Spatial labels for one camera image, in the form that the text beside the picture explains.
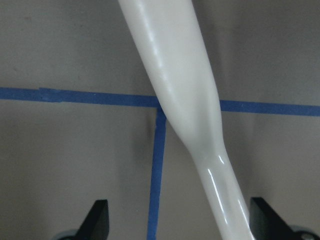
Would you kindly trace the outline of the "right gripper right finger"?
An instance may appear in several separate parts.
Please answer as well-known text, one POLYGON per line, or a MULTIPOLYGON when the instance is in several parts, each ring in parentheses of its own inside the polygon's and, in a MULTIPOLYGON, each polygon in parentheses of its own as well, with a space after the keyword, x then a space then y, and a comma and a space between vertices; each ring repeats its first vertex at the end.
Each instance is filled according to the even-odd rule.
POLYGON ((250 199, 249 228, 256 240, 318 240, 310 230, 293 230, 262 198, 250 199))

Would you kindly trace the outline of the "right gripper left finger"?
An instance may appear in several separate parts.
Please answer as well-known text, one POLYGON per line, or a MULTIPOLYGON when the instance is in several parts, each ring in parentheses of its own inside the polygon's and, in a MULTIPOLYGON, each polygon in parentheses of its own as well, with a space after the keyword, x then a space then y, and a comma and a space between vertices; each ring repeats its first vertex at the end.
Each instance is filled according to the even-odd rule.
POLYGON ((107 199, 96 200, 76 232, 75 240, 106 240, 110 231, 107 199))

